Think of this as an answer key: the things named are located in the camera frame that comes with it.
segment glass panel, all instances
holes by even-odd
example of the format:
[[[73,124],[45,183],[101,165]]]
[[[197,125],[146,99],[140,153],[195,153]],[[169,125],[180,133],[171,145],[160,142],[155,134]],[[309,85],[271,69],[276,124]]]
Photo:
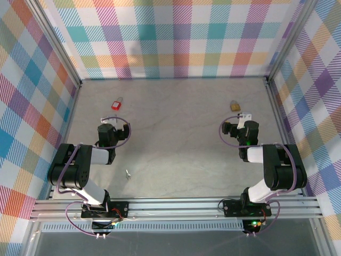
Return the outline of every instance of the glass panel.
[[[36,256],[319,255],[306,219],[278,220],[257,237],[246,237],[240,231],[124,232],[116,237],[97,240],[81,233],[41,233]]]

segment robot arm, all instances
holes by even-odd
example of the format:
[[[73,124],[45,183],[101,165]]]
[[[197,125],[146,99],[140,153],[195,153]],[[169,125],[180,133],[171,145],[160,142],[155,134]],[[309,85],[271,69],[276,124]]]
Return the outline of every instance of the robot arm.
[[[115,149],[101,149],[116,146],[120,140],[129,135],[129,126],[125,124],[123,130],[117,130],[111,124],[102,124],[98,127],[99,148],[92,145],[81,145],[72,163],[67,168],[60,187],[75,190],[88,199],[88,204],[96,211],[108,212],[110,204],[109,193],[97,186],[90,178],[91,164],[111,164],[116,157]],[[66,162],[70,158],[75,146],[61,144],[48,171],[49,182],[56,186],[57,180]]]
[[[243,146],[239,148],[239,157],[244,162],[263,164],[264,179],[256,185],[246,188],[240,196],[240,201],[224,200],[224,213],[226,217],[262,216],[260,210],[268,210],[267,215],[271,215],[270,207],[266,202],[272,195],[292,187],[293,167],[284,149],[278,148],[276,145],[257,147],[259,124],[251,121],[249,113],[241,115],[239,124],[225,122],[222,125],[222,132],[237,138],[239,146]],[[304,188],[307,183],[307,175],[297,146],[284,146],[289,150],[295,162],[297,182],[294,189]]]

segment small key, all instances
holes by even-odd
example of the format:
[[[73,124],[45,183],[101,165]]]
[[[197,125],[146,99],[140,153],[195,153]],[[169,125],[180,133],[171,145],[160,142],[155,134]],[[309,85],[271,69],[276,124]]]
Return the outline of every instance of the small key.
[[[128,173],[128,170],[126,170],[126,178],[127,178],[127,180],[130,180],[131,177],[132,176]]]

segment aluminum rail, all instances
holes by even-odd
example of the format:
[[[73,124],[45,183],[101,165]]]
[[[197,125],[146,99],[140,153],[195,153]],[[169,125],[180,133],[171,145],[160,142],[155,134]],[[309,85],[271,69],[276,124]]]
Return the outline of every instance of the aluminum rail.
[[[222,220],[222,219],[254,219],[254,217],[224,217],[219,210],[221,197],[189,197],[189,198],[120,198],[112,201],[129,201],[129,220],[169,221],[169,220]],[[279,196],[281,219],[322,218],[322,212],[315,197]],[[31,221],[65,221],[65,208],[74,202],[69,199],[36,201],[31,214]],[[70,207],[69,216],[80,220],[80,205]],[[277,204],[271,205],[274,218],[278,211]]]

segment metal post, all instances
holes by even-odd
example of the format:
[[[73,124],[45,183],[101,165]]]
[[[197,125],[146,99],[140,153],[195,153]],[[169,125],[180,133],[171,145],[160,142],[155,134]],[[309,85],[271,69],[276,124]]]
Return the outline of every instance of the metal post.
[[[317,2],[319,0],[307,0],[302,8],[301,13],[299,14],[299,17],[297,18],[295,24],[293,25],[293,28],[290,31],[290,34],[283,46],[283,49],[279,53],[271,71],[269,74],[269,80],[272,81],[277,72],[281,69],[283,66],[283,63],[288,56],[291,48],[296,43],[296,40],[298,39],[299,35],[301,34],[302,29],[304,28],[304,25],[306,24],[310,14],[313,12]]]
[[[61,63],[64,65],[73,83],[77,84],[78,87],[80,87],[80,85],[82,84],[82,79],[79,77],[78,72],[76,71],[74,65],[72,64],[72,61],[70,60],[67,52],[65,51],[62,43],[60,42],[39,1],[26,0],[26,3],[28,7],[31,9],[39,25],[41,26],[44,35],[48,39],[53,50],[56,52]]]

